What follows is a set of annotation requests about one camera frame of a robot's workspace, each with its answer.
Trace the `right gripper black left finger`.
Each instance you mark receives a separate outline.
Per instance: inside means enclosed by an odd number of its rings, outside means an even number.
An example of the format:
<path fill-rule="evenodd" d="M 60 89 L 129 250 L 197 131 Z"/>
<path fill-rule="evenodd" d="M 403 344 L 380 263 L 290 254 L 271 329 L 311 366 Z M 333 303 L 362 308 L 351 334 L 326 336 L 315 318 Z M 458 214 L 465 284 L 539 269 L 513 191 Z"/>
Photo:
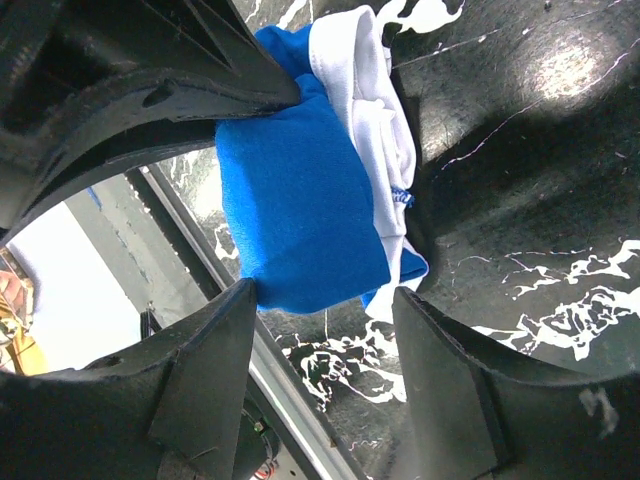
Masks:
<path fill-rule="evenodd" d="M 5 479 L 228 479 L 256 319 L 250 280 L 92 362 L 1 377 Z"/>

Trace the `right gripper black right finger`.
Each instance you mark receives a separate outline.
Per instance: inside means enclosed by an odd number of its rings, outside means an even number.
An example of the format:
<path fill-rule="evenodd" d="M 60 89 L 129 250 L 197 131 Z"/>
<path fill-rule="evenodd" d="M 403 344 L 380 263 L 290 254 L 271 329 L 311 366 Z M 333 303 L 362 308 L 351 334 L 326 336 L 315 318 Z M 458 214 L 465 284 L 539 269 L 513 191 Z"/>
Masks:
<path fill-rule="evenodd" d="M 393 320 L 426 479 L 635 479 L 639 376 L 536 360 L 408 289 Z"/>

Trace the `blue white underwear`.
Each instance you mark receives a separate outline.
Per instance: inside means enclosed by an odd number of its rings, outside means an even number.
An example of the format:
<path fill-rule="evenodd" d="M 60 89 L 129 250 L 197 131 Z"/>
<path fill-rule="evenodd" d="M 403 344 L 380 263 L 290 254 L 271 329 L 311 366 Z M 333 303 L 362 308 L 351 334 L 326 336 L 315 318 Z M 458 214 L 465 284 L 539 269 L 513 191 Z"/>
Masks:
<path fill-rule="evenodd" d="M 429 270 L 407 238 L 417 152 L 367 5 L 257 39 L 295 80 L 298 105 L 220 123 L 222 204 L 262 310 L 315 313 L 359 298 L 388 320 L 397 288 Z"/>

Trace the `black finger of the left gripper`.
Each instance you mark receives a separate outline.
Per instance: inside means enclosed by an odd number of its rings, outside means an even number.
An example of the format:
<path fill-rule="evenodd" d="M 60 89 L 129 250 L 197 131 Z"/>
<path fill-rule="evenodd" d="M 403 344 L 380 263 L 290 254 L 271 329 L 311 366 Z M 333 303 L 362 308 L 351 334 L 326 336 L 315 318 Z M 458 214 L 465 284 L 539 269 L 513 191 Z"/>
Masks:
<path fill-rule="evenodd" d="M 230 1 L 5 1 L 1 236 L 299 100 Z"/>

